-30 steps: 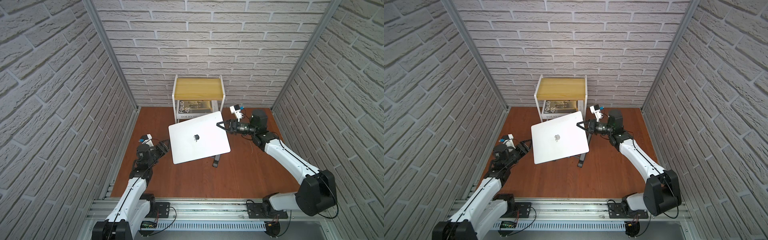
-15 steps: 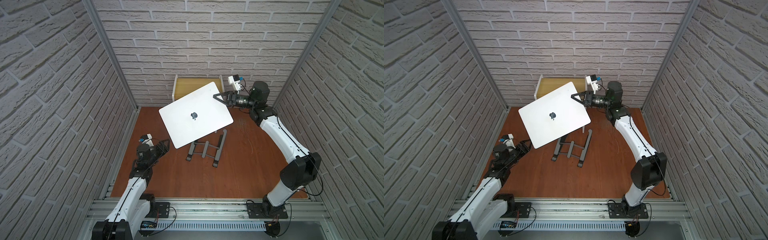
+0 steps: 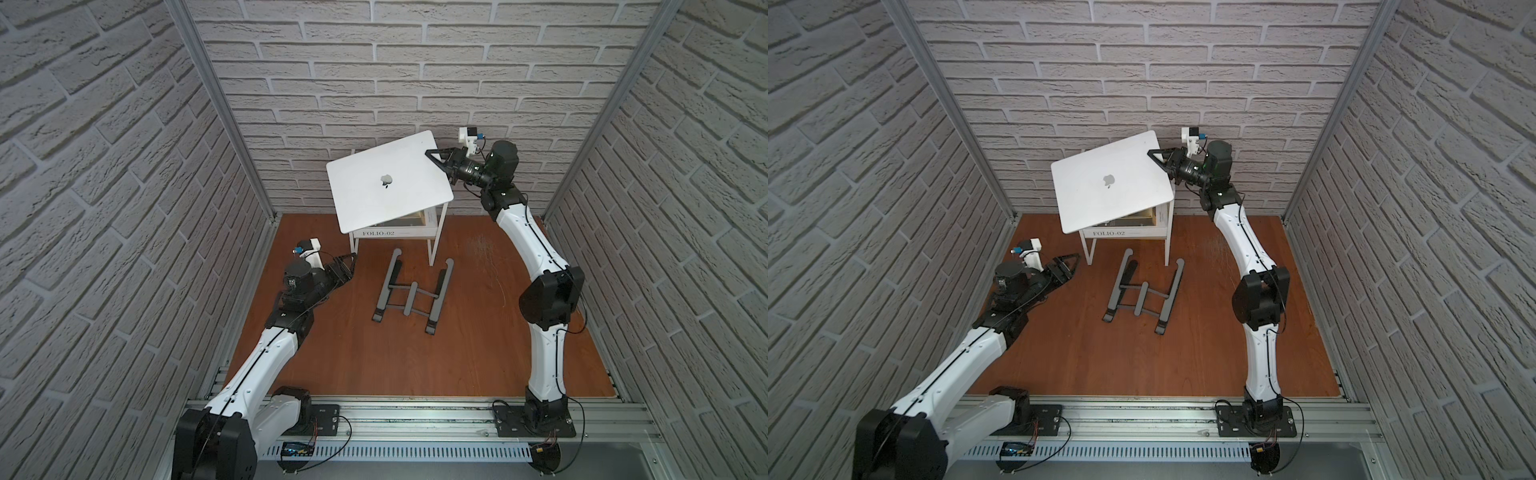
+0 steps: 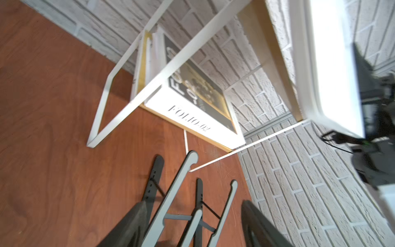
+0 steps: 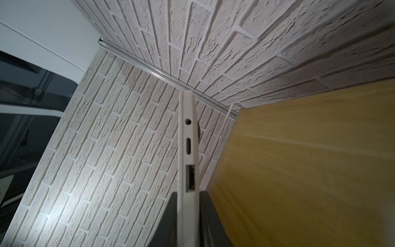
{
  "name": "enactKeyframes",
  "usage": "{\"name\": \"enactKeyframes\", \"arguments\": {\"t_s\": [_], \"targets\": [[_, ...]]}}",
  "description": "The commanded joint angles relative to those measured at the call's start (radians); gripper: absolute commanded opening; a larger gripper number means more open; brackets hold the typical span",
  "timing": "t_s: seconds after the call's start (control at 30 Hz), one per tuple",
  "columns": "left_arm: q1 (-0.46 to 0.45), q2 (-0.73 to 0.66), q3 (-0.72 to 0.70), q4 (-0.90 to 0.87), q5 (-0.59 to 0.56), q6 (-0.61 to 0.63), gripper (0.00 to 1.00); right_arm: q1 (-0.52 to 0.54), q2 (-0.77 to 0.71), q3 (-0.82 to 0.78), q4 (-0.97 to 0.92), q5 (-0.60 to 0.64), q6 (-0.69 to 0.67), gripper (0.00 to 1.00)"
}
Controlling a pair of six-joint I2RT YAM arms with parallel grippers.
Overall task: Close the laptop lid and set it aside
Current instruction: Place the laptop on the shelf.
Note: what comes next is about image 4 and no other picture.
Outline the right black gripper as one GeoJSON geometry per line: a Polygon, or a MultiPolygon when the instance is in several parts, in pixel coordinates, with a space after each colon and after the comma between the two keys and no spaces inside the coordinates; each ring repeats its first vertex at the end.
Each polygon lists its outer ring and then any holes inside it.
{"type": "Polygon", "coordinates": [[[377,76],[372,65],[353,43],[355,67],[363,113],[365,137],[351,143],[363,145],[375,139],[395,138],[395,76],[377,76]]]}

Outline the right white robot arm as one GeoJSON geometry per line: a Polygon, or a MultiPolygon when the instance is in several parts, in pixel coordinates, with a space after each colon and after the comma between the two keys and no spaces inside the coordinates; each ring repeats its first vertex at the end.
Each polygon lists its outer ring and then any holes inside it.
{"type": "Polygon", "coordinates": [[[395,229],[395,76],[377,76],[353,44],[365,137],[353,161],[377,201],[391,230],[395,229]]]}

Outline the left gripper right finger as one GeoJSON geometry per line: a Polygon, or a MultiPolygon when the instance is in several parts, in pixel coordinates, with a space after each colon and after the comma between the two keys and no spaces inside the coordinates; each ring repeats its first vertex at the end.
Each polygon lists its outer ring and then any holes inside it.
{"type": "Polygon", "coordinates": [[[293,245],[263,215],[252,201],[243,200],[241,222],[247,247],[292,247],[293,245]]]}

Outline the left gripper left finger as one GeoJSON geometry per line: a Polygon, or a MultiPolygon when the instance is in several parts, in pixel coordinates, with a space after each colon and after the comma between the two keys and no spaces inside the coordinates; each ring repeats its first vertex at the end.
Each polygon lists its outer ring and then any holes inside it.
{"type": "Polygon", "coordinates": [[[135,204],[97,245],[98,247],[141,247],[147,229],[147,206],[135,204]]]}

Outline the silver laptop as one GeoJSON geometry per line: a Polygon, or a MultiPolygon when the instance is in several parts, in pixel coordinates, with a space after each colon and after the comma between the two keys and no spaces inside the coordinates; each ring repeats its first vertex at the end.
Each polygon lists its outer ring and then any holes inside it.
{"type": "Polygon", "coordinates": [[[344,1],[290,1],[298,102],[305,118],[365,137],[353,42],[344,1]]]}

